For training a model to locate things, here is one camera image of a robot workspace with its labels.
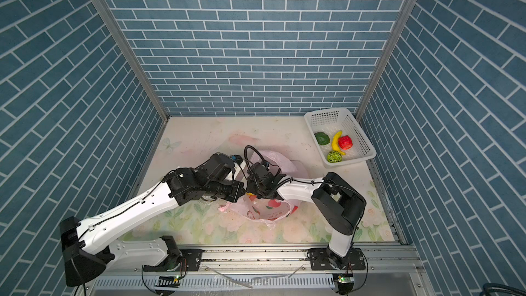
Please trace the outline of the light green bumpy toy fruit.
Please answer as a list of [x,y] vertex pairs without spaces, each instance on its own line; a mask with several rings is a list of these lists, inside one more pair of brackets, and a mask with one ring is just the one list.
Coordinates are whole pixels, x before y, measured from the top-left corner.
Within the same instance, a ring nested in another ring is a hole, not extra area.
[[329,163],[340,163],[343,160],[343,155],[339,151],[331,150],[326,157]]

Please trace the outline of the white plastic mesh basket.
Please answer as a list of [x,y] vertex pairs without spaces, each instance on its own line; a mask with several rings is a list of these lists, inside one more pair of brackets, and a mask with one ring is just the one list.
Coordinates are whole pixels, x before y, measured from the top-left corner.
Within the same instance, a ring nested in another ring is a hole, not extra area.
[[377,155],[371,141],[346,108],[308,112],[304,119],[326,167],[357,164]]

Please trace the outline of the yellow banana toy fruit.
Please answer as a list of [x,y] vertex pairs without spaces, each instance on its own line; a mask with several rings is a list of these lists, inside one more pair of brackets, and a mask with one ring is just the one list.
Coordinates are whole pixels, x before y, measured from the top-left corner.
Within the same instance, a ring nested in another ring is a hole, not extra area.
[[346,153],[340,148],[338,143],[340,137],[342,136],[342,131],[337,132],[331,142],[331,149],[335,152],[338,152],[341,156],[345,156]]

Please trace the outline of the red strawberry toy fruit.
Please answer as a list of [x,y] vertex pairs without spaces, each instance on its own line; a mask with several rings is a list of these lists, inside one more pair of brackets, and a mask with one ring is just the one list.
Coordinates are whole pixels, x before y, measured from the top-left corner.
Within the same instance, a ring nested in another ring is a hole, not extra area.
[[341,136],[338,139],[338,146],[342,150],[348,150],[353,147],[353,141],[350,136]]

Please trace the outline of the pink plastic fruit bag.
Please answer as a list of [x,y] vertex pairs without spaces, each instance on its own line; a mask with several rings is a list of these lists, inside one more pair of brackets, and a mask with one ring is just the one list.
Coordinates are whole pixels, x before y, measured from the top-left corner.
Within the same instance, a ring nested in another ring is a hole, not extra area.
[[[281,168],[282,173],[294,178],[308,177],[308,172],[300,161],[290,161],[283,154],[268,150],[263,150],[262,155],[271,164]],[[232,212],[249,221],[272,226],[275,222],[293,214],[300,204],[300,200],[259,200],[253,195],[245,194],[236,203],[227,202],[225,205],[220,205],[219,211]]]

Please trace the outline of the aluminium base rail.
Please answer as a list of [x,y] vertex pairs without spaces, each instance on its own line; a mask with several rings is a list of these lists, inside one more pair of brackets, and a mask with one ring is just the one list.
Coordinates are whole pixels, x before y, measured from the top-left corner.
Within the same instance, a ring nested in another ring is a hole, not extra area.
[[349,274],[375,273],[418,273],[423,264],[413,246],[397,243],[357,244],[367,265],[364,270],[312,271],[307,251],[311,248],[326,248],[325,244],[305,245],[180,245],[174,252],[171,244],[157,239],[147,242],[117,241],[102,254],[114,255],[106,272],[138,272],[145,265],[156,266],[169,254],[180,255],[183,249],[202,249],[199,271],[190,274],[204,274],[218,271],[222,274],[289,274],[295,270],[301,273],[348,272]]

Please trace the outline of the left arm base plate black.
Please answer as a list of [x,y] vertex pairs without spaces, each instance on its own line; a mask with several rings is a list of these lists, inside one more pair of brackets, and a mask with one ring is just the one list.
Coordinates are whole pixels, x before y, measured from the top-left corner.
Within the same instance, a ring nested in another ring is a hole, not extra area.
[[146,272],[195,272],[199,271],[203,255],[202,249],[183,249],[180,255],[169,254],[156,266],[145,265]]

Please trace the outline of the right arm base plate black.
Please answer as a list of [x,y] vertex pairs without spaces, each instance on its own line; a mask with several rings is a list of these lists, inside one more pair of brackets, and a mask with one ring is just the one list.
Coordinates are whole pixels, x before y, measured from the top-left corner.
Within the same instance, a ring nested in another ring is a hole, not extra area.
[[367,265],[360,248],[351,247],[347,254],[340,257],[326,248],[311,248],[307,251],[312,271],[328,270],[364,270]]

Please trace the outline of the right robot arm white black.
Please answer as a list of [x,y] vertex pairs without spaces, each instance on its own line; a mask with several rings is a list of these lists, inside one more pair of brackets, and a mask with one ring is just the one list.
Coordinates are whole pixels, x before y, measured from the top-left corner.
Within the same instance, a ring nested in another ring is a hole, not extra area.
[[329,172],[323,178],[302,179],[270,170],[271,165],[248,164],[247,192],[259,199],[314,204],[332,228],[325,257],[332,267],[345,269],[351,262],[354,234],[367,206],[365,198],[338,174]]

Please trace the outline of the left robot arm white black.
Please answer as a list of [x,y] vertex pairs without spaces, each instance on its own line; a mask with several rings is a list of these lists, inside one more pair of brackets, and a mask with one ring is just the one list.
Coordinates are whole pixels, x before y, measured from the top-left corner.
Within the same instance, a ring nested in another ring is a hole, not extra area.
[[241,156],[213,154],[196,168],[169,171],[157,185],[113,209],[80,220],[64,219],[60,225],[67,286],[82,286],[100,276],[111,264],[136,261],[147,271],[185,271],[175,239],[162,236],[145,246],[126,247],[117,239],[163,212],[202,197],[236,202],[245,194],[235,179]]

